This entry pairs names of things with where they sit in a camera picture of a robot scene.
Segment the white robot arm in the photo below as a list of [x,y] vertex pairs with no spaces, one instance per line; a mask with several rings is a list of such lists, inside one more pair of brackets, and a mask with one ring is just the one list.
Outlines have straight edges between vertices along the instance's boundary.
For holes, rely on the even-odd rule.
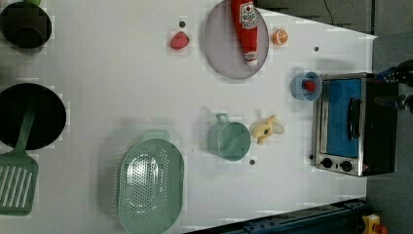
[[[413,60],[401,62],[398,66],[393,66],[380,72],[376,79],[383,84],[402,85],[413,87]],[[390,96],[379,96],[374,99],[375,103],[394,109],[408,109],[413,112],[413,97],[411,94],[398,94]]]

